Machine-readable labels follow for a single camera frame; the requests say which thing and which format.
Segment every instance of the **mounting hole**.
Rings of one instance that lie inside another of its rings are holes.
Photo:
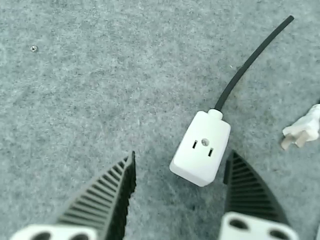
[[[38,50],[37,46],[31,46],[30,47],[31,52],[36,52]]]
[[[209,140],[208,140],[208,139],[206,139],[206,138],[204,138],[204,139],[202,139],[202,140],[201,140],[201,143],[202,143],[202,145],[203,145],[203,146],[205,146],[205,147],[206,147],[206,146],[208,146],[208,145],[209,145]]]
[[[275,237],[277,239],[283,239],[283,240],[289,240],[290,238],[287,236],[287,234],[285,234],[284,232],[282,231],[279,231],[279,230],[271,230],[270,231],[270,235],[272,237]]]
[[[77,234],[72,237],[70,240],[89,240],[89,237],[86,234]]]
[[[35,235],[32,240],[49,240],[51,237],[50,233],[45,231]]]
[[[229,224],[237,229],[248,230],[248,225],[239,219],[232,219]]]

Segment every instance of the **white extension cord socket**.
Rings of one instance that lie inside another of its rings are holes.
[[[222,117],[216,109],[197,112],[171,161],[171,172],[199,187],[214,181],[231,129]]]

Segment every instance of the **outlet slot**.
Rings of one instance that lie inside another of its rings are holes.
[[[197,142],[198,142],[197,140],[194,141],[194,144],[193,144],[193,146],[192,146],[193,149],[196,148]]]
[[[211,157],[211,154],[212,154],[213,150],[214,150],[213,148],[210,148],[210,151],[209,151],[209,154],[208,154],[209,157]]]

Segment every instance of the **gray carpet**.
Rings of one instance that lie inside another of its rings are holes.
[[[288,15],[223,108],[215,182],[169,171],[186,128]],[[302,240],[320,223],[319,140],[280,148],[319,100],[319,0],[0,0],[0,239],[48,223],[101,168],[136,151],[126,240],[215,240],[225,159],[266,181]],[[31,52],[32,45],[38,52]]]

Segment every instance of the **black cable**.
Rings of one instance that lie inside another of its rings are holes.
[[[224,89],[223,93],[219,97],[218,101],[214,109],[221,111],[223,105],[225,104],[229,94],[232,89],[234,89],[237,82],[243,76],[243,74],[247,71],[247,69],[251,66],[251,64],[257,59],[257,57],[262,53],[262,51],[271,43],[273,39],[283,30],[286,26],[288,26],[295,18],[293,16],[289,16],[286,20],[284,20],[262,43],[261,45],[252,53],[252,55],[248,58],[247,61],[242,65],[242,67],[236,72],[233,76],[229,84]]]

